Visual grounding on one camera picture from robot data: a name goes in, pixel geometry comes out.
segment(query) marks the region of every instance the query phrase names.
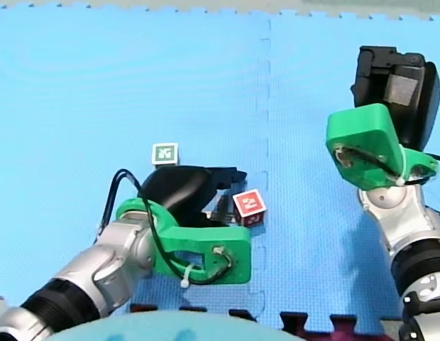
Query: light gray floor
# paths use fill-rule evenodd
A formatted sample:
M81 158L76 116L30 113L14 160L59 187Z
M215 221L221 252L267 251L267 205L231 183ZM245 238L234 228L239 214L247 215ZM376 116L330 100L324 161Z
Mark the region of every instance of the light gray floor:
M440 14L440 0L81 0L93 6L117 4L122 7L135 5L158 9L162 6L174 6L181 11L192 7L204 7L208 11L223 8L234 8L238 12L252 10L278 13L282 9L297 10L300 15L310 11L325 11L330 16L338 16L342 11L357 13L359 17L367 17L370 13L385 13L390 18L400 15L413 15L428 19L431 14ZM0 0L0 4L13 6L17 0ZM46 0L35 0L35 4L44 4ZM70 5L72 0L60 0L63 5Z

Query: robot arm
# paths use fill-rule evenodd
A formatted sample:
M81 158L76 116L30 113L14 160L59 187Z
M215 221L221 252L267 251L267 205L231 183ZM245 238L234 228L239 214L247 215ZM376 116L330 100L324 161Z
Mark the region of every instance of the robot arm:
M140 197L126 200L118 208L116 220L109 222L118 172L95 243L20 307L0 316L0 341L41 341L105 318L132 297L138 281L151 276L152 270L182 278L186 284L249 281L249 231L212 222L201 213L217 189L241 182L244 172L235 168L159 168L141 187L130 172L123 173L138 187ZM175 251L197 251L204 255L204 263L189 266L174 256Z
M401 341L440 341L440 216L426 207L421 185L359 190L380 227L404 304Z
M436 67L364 46L351 90L356 108L329 117L327 148L380 228L404 306L400 341L440 341L440 215L422 192L440 160L422 152L440 100Z
M107 225L97 242L78 254L19 308L0 317L0 340L39 341L55 332L110 315L150 275L153 254L147 219Z

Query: white zip tie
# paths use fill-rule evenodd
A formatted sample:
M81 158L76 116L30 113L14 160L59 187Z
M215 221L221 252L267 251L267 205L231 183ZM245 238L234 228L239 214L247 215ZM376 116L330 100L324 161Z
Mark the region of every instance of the white zip tie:
M180 281L181 288L187 289L190 286L189 276L190 276L190 271L193 269L194 266L195 264L190 263L190 265L185 268L184 278Z
M400 150L402 152L402 156L403 156L403 169L402 169L402 174L400 175L400 177L395 181L395 185L397 185L398 187L403 187L406 183L405 180L405 173L406 173L406 152L405 152L405 148L400 144Z

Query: blue foam mat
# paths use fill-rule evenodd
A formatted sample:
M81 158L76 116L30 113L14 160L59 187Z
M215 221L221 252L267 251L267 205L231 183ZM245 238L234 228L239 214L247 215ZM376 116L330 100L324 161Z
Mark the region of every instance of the blue foam mat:
M306 329L329 331L331 314L356 315L356 332L375 334L380 318L400 316L378 229L327 153L326 121L353 107L349 87L361 45L421 52L440 73L440 44L430 39L439 31L440 21L416 19L273 18L262 323L281 326L281 311L306 312ZM440 107L427 151L440 153ZM427 202L440 209L440 175L425 187Z
M154 143L178 142L182 164L237 166L265 195L266 23L230 11L0 9L0 295L9 304L93 242L114 172L144 179ZM124 183L117 201L133 195ZM156 276L133 299L264 308L253 279L178 286Z
M376 226L324 147L326 118L353 106L360 45L421 52L440 72L440 18L294 14L0 6L0 295L20 304L89 246L114 172L144 178L151 145L176 141L181 163L237 166L263 194L252 281L182 291L156 276L133 302L246 309L274 328L304 312L317 331L331 314L369 333L397 317ZM427 150L440 154L440 115ZM425 187L440 210L440 175Z

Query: red cube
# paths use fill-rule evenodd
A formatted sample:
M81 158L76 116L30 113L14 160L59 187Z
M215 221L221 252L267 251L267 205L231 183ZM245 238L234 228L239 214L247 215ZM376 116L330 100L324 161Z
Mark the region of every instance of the red cube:
M233 195L233 201L234 218L238 224L250 227L264 221L266 208L258 190Z

